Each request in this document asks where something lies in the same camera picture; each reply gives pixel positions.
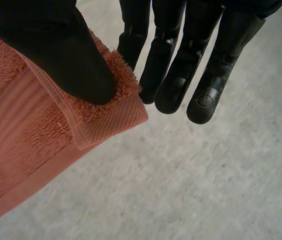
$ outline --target gray floor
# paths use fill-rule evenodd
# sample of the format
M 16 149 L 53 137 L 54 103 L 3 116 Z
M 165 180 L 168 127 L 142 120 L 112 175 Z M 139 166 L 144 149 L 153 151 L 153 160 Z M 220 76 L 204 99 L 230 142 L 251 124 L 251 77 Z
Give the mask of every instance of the gray floor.
M 78 6 L 114 49 L 119 0 Z M 185 111 L 211 50 L 177 113 L 147 107 L 147 123 L 0 218 L 0 240 L 282 240 L 282 8 L 241 55 L 212 121 L 195 125 Z

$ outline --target orange towel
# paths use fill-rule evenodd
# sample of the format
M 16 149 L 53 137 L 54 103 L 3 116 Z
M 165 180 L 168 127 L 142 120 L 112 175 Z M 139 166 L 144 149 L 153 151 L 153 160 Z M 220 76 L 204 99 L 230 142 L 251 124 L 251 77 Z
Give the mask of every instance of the orange towel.
M 93 39 L 117 82 L 106 106 L 69 96 L 0 40 L 0 216 L 101 142 L 148 119 L 132 70 Z

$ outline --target robotic hand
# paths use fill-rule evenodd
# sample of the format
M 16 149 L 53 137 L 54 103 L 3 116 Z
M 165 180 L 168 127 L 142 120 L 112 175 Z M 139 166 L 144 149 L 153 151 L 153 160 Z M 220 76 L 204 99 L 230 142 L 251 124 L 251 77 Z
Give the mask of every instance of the robotic hand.
M 124 32 L 117 50 L 134 69 L 148 34 L 150 0 L 120 0 L 120 5 Z M 152 0 L 156 30 L 139 82 L 143 102 L 155 102 L 164 114 L 178 110 L 221 18 L 214 49 L 187 107 L 190 121 L 207 123 L 243 48 L 281 5 L 282 0 Z M 184 9 L 183 38 L 169 68 Z

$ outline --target black robotic finger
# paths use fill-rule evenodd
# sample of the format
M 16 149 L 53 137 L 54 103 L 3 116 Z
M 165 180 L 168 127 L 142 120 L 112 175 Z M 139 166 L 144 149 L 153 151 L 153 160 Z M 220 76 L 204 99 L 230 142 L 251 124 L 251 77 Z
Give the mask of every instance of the black robotic finger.
M 222 12 L 214 0 L 187 0 L 181 45 L 155 98 L 161 113 L 180 107 Z
M 115 83 L 84 18 L 75 2 L 65 6 L 54 2 L 40 1 L 42 11 L 41 6 L 30 11 L 22 1 L 13 2 L 15 9 L 7 3 L 7 9 L 0 8 L 0 39 L 42 68 L 68 94 L 95 105 L 108 103 Z M 26 12 L 18 16 L 16 9 L 23 5 L 28 16 Z
M 153 0 L 155 37 L 140 79 L 140 97 L 145 104 L 152 104 L 167 74 L 175 50 L 185 0 Z
M 190 121 L 205 124 L 212 118 L 243 48 L 265 21 L 255 15 L 225 9 L 214 49 L 187 108 Z
M 147 40 L 151 0 L 120 0 L 124 32 L 117 51 L 134 70 Z

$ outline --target gray carpet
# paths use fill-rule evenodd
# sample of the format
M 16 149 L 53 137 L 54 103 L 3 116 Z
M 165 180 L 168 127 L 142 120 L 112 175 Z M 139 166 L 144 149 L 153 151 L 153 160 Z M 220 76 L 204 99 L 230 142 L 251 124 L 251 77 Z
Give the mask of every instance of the gray carpet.
M 78 7 L 116 48 L 119 0 Z M 138 77 L 153 36 L 152 23 Z M 147 123 L 0 218 L 0 240 L 282 240 L 282 8 L 246 46 L 213 119 L 195 125 L 185 111 L 212 46 L 177 113 L 147 106 Z

